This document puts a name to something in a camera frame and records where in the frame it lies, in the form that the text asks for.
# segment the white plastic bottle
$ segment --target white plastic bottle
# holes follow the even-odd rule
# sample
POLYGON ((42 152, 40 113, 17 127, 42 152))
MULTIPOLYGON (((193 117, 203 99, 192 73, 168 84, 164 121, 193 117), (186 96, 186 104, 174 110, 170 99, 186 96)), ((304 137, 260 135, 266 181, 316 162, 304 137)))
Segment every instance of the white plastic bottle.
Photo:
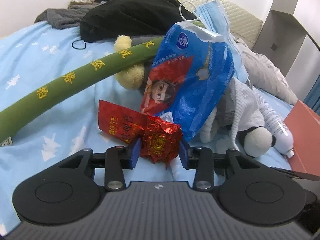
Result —
POLYGON ((260 92, 256 88, 253 88, 253 92, 257 98, 259 110, 264 117, 265 128, 276 137, 274 148, 281 154, 291 158, 294 155, 292 133, 260 92))

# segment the black jacket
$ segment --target black jacket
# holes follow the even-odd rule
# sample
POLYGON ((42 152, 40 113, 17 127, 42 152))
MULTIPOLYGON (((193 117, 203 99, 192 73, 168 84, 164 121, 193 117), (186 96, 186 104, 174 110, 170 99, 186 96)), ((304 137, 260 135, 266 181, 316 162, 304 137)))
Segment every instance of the black jacket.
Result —
MULTIPOLYGON (((90 10, 80 23, 81 39, 94 42, 119 35, 165 35, 182 21, 178 0, 109 0, 90 10)), ((196 17, 183 6, 182 15, 196 17)))

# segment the cartoon character print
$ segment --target cartoon character print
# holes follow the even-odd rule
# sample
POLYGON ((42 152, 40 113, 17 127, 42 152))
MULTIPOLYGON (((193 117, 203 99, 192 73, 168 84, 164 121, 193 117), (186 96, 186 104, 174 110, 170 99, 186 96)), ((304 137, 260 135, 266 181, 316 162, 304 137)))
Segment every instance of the cartoon character print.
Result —
POLYGON ((141 112, 155 115, 169 108, 183 84, 193 57, 165 61, 151 69, 141 104, 141 112))

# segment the snack bag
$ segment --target snack bag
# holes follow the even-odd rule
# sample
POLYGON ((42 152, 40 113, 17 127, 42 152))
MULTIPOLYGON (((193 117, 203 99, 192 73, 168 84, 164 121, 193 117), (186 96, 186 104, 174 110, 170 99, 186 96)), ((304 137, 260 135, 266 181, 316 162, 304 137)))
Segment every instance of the snack bag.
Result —
POLYGON ((140 156, 150 157, 154 163, 169 163, 178 156, 182 138, 181 126, 166 122, 158 116, 149 116, 100 100, 98 125, 100 130, 125 143, 141 136, 140 156))
POLYGON ((189 141, 233 74, 232 54, 223 36, 187 21, 176 23, 153 61, 140 110, 158 116, 171 112, 189 141))

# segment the gray blanket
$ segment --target gray blanket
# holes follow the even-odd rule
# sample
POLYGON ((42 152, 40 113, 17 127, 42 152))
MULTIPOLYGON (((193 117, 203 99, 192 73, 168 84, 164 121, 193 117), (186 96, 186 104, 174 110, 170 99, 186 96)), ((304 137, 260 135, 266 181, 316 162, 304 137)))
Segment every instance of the gray blanket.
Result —
POLYGON ((53 28, 60 30, 80 26, 84 15, 96 6, 96 4, 90 4, 69 5, 68 9, 49 8, 37 16, 35 23, 47 21, 53 28))

